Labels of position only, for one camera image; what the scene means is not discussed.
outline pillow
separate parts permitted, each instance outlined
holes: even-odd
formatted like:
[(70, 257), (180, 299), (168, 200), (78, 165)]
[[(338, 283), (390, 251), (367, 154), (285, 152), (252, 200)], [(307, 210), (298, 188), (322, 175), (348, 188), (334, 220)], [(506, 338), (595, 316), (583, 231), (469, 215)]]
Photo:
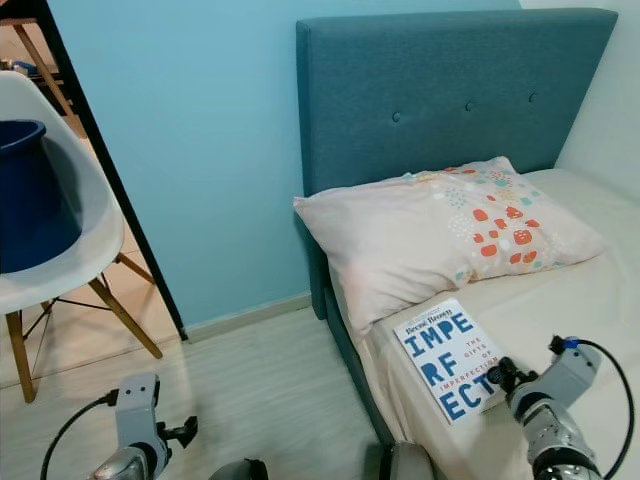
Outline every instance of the pillow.
[(295, 198), (359, 336), (438, 292), (581, 262), (605, 244), (506, 157)]

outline black door frame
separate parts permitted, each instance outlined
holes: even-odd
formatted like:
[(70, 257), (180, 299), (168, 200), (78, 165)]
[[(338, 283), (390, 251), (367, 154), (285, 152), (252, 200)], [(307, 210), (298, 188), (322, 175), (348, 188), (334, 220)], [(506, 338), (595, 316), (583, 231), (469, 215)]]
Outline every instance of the black door frame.
[(138, 217), (136, 216), (136, 212), (129, 201), (129, 197), (127, 196), (127, 192), (122, 185), (122, 181), (120, 176), (118, 175), (118, 171), (116, 170), (115, 165), (113, 164), (113, 160), (111, 159), (111, 155), (109, 155), (109, 151), (107, 150), (107, 146), (102, 139), (102, 135), (100, 134), (100, 129), (98, 128), (98, 124), (96, 123), (95, 118), (93, 117), (93, 113), (91, 112), (91, 108), (89, 107), (89, 103), (82, 91), (82, 87), (80, 85), (80, 81), (76, 75), (76, 72), (73, 68), (73, 64), (71, 63), (71, 59), (67, 53), (66, 48), (64, 47), (64, 43), (62, 41), (62, 37), (60, 36), (60, 32), (58, 31), (58, 27), (53, 19), (53, 15), (51, 14), (51, 10), (49, 9), (49, 5), (46, 0), (18, 0), (18, 1), (30, 1), (32, 3), (31, 10), (35, 13), (35, 16), (38, 20), (38, 25), (40, 30), (42, 30), (42, 34), (44, 35), (45, 40), (49, 46), (49, 50), (51, 51), (53, 58), (58, 65), (58, 70), (60, 71), (62, 78), (64, 79), (65, 90), (68, 93), (68, 96), (71, 98), (73, 102), (73, 110), (80, 117), (82, 125), (84, 126), (84, 130), (89, 137), (89, 141), (93, 146), (93, 149), (98, 157), (98, 161), (104, 170), (104, 173), (107, 177), (107, 181), (111, 185), (111, 189), (120, 204), (120, 208), (122, 209), (122, 213), (124, 214), (129, 227), (131, 228), (131, 232), (140, 247), (140, 251), (142, 252), (142, 256), (144, 260), (147, 262), (149, 270), (151, 270), (151, 274), (156, 281), (156, 285), (158, 287), (158, 291), (162, 296), (162, 300), (167, 306), (167, 310), (169, 310), (169, 315), (171, 315), (171, 319), (175, 324), (178, 333), (180, 334), (180, 338), (182, 340), (188, 340), (187, 334), (184, 330), (184, 324), (182, 323), (182, 318), (180, 317), (180, 312), (176, 307), (175, 302), (173, 301), (173, 297), (171, 296), (171, 292), (167, 287), (167, 284), (162, 276), (162, 271), (158, 266), (158, 262), (151, 251), (151, 247), (149, 246), (149, 242), (147, 241), (147, 237), (142, 231), (142, 227), (140, 226), (140, 222), (138, 221)]

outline blue bin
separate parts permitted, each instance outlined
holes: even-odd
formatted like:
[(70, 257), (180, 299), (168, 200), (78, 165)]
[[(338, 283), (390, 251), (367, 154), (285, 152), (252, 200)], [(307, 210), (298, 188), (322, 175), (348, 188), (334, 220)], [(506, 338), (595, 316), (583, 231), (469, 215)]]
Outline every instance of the blue bin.
[(80, 236), (42, 147), (45, 132), (36, 120), (0, 121), (0, 274), (44, 263)]

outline mattress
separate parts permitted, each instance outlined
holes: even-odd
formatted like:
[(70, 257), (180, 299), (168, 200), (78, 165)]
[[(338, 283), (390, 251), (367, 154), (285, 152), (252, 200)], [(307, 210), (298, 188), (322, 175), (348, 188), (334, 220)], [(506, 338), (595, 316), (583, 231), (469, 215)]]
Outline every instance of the mattress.
[[(521, 427), (505, 403), (450, 426), (394, 336), (394, 327), (447, 298), (457, 298), (511, 357), (538, 372), (549, 366), (546, 346), (553, 334), (595, 340), (614, 353), (632, 389), (640, 392), (640, 207), (560, 169), (526, 177), (599, 231), (609, 243), (607, 251), (558, 270), (442, 292), (376, 322), (363, 338), (350, 330), (394, 438), (424, 446), (450, 480), (527, 479), (531, 469)], [(339, 289), (336, 296), (346, 318)], [(606, 358), (593, 386), (570, 413), (604, 474), (618, 454), (628, 421), (622, 384)], [(640, 441), (635, 441), (616, 479), (637, 478), (638, 471)]]

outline bed frame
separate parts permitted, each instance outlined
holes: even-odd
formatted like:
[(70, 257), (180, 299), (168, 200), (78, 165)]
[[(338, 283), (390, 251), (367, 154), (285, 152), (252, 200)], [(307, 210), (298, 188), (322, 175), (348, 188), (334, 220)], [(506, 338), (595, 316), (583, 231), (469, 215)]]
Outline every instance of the bed frame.
[[(297, 24), (305, 195), (506, 155), (552, 168), (617, 13), (599, 9), (321, 18)], [(380, 442), (394, 443), (306, 233), (327, 319)]]

